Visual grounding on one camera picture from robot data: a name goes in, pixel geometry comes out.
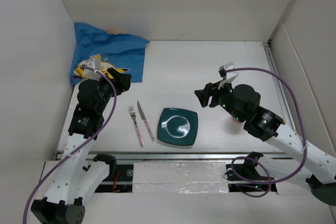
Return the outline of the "pink plastic cup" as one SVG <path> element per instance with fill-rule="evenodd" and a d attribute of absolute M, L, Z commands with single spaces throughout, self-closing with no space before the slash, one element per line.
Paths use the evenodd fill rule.
<path fill-rule="evenodd" d="M 233 118 L 233 121 L 234 121 L 235 123 L 237 123 L 237 124 L 242 124 L 242 123 L 243 123 L 243 122 L 237 120 L 236 118 Z"/>

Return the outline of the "pink handled fork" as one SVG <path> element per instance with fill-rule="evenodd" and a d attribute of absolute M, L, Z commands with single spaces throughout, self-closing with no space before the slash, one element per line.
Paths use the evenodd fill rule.
<path fill-rule="evenodd" d="M 136 121 L 136 114 L 135 114 L 135 110 L 134 110 L 133 106 L 129 106 L 129 113 L 130 113 L 130 117 L 133 121 L 133 125 L 134 125 L 135 131 L 136 131 L 136 135 L 137 135 L 140 147 L 144 147 L 144 143 L 143 143 L 141 133 L 140 133 L 137 121 Z"/>

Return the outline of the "blue Pikachu placemat cloth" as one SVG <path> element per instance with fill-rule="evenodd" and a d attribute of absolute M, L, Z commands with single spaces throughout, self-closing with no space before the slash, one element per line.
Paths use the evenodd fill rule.
<path fill-rule="evenodd" d="M 100 59 L 100 69 L 108 68 L 132 75 L 132 82 L 142 82 L 145 49 L 150 42 L 131 34 L 110 34 L 86 23 L 75 23 L 77 48 L 70 67 L 70 83 L 85 78 L 81 65 L 91 56 Z"/>

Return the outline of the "dark green square plate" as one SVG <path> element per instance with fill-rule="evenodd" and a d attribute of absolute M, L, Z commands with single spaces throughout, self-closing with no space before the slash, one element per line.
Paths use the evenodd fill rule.
<path fill-rule="evenodd" d="M 198 114 L 178 108 L 164 108 L 157 125 L 158 140 L 175 146 L 192 146 L 198 132 Z"/>

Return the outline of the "pink handled knife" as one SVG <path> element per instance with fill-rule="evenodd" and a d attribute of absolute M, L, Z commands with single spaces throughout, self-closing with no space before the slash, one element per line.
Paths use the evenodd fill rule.
<path fill-rule="evenodd" d="M 149 126 L 149 124 L 148 124 L 148 121 L 147 121 L 147 119 L 146 119 L 146 117 L 145 117 L 145 114 L 144 114 L 144 112 L 143 112 L 143 110 L 142 110 L 142 107 L 141 107 L 139 101 L 137 101 L 137 107 L 138 107 L 138 110 L 139 110 L 140 117 L 141 117 L 141 119 L 143 120 L 143 122 L 144 122 L 144 124 L 145 124 L 145 127 L 146 127 L 146 129 L 147 129 L 147 131 L 148 131 L 148 134 L 149 134 L 149 136 L 150 136 L 150 139 L 151 139 L 152 142 L 154 142 L 154 141 L 155 141 L 154 135 L 153 135 L 153 133 L 152 133 L 152 131 L 151 131 L 151 128 L 150 128 L 150 126 Z"/>

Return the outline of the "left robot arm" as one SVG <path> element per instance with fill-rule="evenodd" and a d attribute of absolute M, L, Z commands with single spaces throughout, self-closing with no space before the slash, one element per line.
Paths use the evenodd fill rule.
<path fill-rule="evenodd" d="M 103 180 L 117 175 L 114 156 L 98 154 L 88 168 L 87 155 L 98 134 L 107 125 L 103 112 L 110 99 L 129 90 L 132 76 L 109 68 L 94 70 L 97 79 L 78 86 L 77 100 L 68 129 L 68 139 L 60 162 L 51 169 L 55 176 L 42 199 L 35 199 L 31 212 L 40 223 L 82 223 L 85 205 Z"/>

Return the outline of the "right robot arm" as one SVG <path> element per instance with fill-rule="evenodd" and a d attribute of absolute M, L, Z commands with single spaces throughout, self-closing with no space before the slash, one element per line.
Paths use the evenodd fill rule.
<path fill-rule="evenodd" d="M 302 165 L 301 168 L 287 165 L 252 152 L 243 165 L 247 178 L 259 175 L 273 178 L 275 183 L 288 181 L 311 191 L 321 202 L 335 206 L 335 157 L 304 141 L 281 117 L 261 107 L 261 96 L 251 86 L 208 83 L 194 93 L 202 107 L 221 106 L 238 122 L 244 123 L 248 134 L 282 150 Z"/>

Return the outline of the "aluminium rail frame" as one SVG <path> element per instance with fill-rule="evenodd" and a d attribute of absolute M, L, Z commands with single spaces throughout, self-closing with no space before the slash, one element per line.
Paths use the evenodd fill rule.
<path fill-rule="evenodd" d="M 270 47 L 260 41 L 152 41 L 145 50 L 142 82 L 110 100 L 105 115 L 112 118 L 94 143 L 89 158 L 114 155 L 118 162 L 134 161 L 222 161 L 252 151 L 274 159 L 286 155 L 250 136 L 222 108 L 203 108 L 194 91 L 220 79 L 219 67 L 232 62 L 242 71 L 234 84 L 248 84 L 261 94 L 261 105 L 292 124 L 284 94 L 268 71 L 274 71 Z M 164 108 L 180 108 L 198 114 L 197 138 L 192 146 L 173 146 L 155 138 L 152 142 L 137 107 L 139 101 L 153 133 L 157 132 Z M 140 147 L 130 117 L 133 106 L 144 147 Z"/>

